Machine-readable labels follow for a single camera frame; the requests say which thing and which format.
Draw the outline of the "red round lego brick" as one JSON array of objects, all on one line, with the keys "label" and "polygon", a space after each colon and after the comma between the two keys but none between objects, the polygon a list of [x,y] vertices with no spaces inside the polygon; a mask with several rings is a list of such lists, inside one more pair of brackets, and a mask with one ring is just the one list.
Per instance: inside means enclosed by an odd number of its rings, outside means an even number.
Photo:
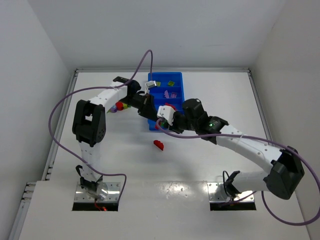
[{"label": "red round lego brick", "polygon": [[124,104],[122,103],[122,102],[120,102],[120,101],[118,101],[116,104],[115,104],[115,106],[116,106],[116,108],[117,108],[117,110],[118,111],[122,111],[122,110],[124,110]]}]

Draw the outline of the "purple base lego brick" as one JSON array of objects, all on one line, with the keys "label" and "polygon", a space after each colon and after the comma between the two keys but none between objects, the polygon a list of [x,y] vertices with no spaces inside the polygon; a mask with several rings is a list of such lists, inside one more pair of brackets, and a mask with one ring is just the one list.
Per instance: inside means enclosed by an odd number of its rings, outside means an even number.
[{"label": "purple base lego brick", "polygon": [[169,99],[170,98],[170,95],[169,95],[169,92],[167,90],[164,91],[164,97],[166,99]]}]

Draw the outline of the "purple round lego brick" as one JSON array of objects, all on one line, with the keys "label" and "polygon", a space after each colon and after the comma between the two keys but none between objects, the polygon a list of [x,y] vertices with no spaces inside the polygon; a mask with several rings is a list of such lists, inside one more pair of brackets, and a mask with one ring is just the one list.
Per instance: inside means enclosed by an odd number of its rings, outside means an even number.
[{"label": "purple round lego brick", "polygon": [[110,111],[111,111],[112,113],[116,113],[116,112],[118,111],[117,106],[116,106],[116,105],[113,105],[113,106],[111,107]]}]

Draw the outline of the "lime lego brick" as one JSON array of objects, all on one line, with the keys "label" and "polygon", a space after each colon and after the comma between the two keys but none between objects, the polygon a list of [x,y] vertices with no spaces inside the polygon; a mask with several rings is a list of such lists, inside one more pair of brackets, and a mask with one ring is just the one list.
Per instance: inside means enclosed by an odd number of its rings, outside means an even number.
[{"label": "lime lego brick", "polygon": [[167,85],[173,87],[175,83],[173,81],[169,81]]}]

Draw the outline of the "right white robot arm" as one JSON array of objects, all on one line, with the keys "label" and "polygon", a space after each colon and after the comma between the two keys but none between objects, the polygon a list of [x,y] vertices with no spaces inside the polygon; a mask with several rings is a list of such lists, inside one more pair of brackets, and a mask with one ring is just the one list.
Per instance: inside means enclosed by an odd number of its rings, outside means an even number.
[{"label": "right white robot arm", "polygon": [[182,109],[179,112],[165,105],[159,108],[157,115],[167,121],[169,130],[175,133],[194,131],[203,140],[232,150],[261,168],[256,172],[234,171],[216,192],[220,201],[235,198],[245,191],[268,191],[283,200],[291,198],[305,174],[294,148],[280,149],[247,138],[226,120],[209,116],[199,99],[186,100]]}]

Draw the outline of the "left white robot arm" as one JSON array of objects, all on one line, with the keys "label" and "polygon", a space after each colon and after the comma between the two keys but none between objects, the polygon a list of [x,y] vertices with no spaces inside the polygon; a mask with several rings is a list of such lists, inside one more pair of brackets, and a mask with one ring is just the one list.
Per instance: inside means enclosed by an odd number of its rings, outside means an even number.
[{"label": "left white robot arm", "polygon": [[89,100],[79,100],[76,104],[72,133],[79,142],[82,166],[76,171],[80,176],[80,184],[92,194],[97,194],[102,188],[103,175],[97,173],[100,165],[100,142],[104,139],[107,112],[118,102],[137,109],[140,116],[157,120],[157,110],[154,97],[149,90],[157,86],[155,81],[145,83],[145,91],[141,91],[140,84],[132,80],[127,85],[127,78],[116,77],[110,88],[103,90]]}]

